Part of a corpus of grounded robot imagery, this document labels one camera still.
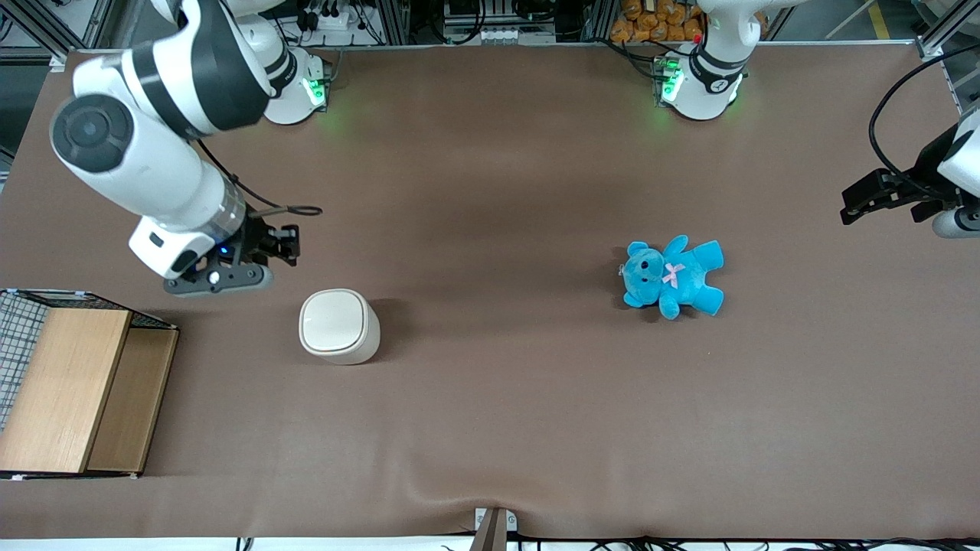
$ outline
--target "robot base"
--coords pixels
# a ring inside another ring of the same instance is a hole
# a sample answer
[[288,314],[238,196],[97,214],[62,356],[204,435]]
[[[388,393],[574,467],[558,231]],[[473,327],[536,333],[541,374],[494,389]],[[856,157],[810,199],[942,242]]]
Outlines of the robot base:
[[269,100],[265,112],[266,118],[277,125],[295,125],[314,111],[325,110],[330,93],[330,64],[303,48],[289,51],[296,56],[296,75],[282,88],[279,97]]
[[[693,49],[693,44],[681,46],[681,51],[684,53]],[[673,83],[669,80],[654,83],[661,104],[674,108],[677,113],[688,119],[708,121],[724,113],[725,108],[735,101],[738,86],[742,83],[740,76],[730,86],[727,81],[721,80],[720,82],[724,82],[727,89],[721,93],[710,93],[705,89],[704,84],[694,78],[687,56],[668,53],[664,58],[669,62],[677,62],[677,67],[673,69],[677,79]]]

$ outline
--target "aluminum frame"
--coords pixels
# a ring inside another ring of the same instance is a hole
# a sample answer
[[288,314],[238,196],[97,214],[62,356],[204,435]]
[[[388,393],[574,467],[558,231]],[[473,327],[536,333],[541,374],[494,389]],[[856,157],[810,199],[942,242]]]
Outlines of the aluminum frame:
[[922,59],[927,60],[939,55],[943,44],[966,24],[966,20],[978,8],[980,8],[980,0],[957,0],[922,36],[918,37],[917,44]]

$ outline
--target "teddy bear leg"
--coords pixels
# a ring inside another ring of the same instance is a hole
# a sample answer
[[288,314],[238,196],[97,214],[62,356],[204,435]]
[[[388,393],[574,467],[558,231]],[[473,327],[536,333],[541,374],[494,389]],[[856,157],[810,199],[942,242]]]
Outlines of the teddy bear leg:
[[698,291],[695,295],[694,301],[691,306],[695,307],[701,312],[708,314],[709,316],[714,316],[718,313],[718,309],[721,308],[721,302],[725,300],[725,293],[721,289],[705,285]]
[[717,241],[709,241],[698,245],[691,252],[694,253],[694,257],[701,263],[705,272],[717,270],[725,264],[725,256],[721,254],[721,245]]

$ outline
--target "white bracket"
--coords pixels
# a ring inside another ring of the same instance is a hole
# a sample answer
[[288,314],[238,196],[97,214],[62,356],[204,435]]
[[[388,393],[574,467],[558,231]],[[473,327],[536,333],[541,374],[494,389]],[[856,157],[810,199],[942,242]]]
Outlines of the white bracket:
[[51,68],[51,73],[64,73],[65,60],[60,60],[57,57],[52,56],[51,60],[48,61],[48,67]]
[[[473,523],[473,529],[479,530],[480,525],[483,524],[483,517],[487,514],[486,508],[477,509],[475,516],[475,522]],[[504,514],[507,515],[507,531],[517,531],[517,515],[505,510]]]

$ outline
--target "wooden panel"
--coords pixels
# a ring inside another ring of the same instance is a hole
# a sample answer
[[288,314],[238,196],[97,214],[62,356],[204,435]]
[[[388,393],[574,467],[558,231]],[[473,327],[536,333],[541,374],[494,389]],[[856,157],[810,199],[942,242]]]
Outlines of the wooden panel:
[[51,309],[0,433],[0,470],[84,469],[129,317],[125,310]]
[[143,471],[176,344],[176,330],[129,330],[88,459],[90,471]]

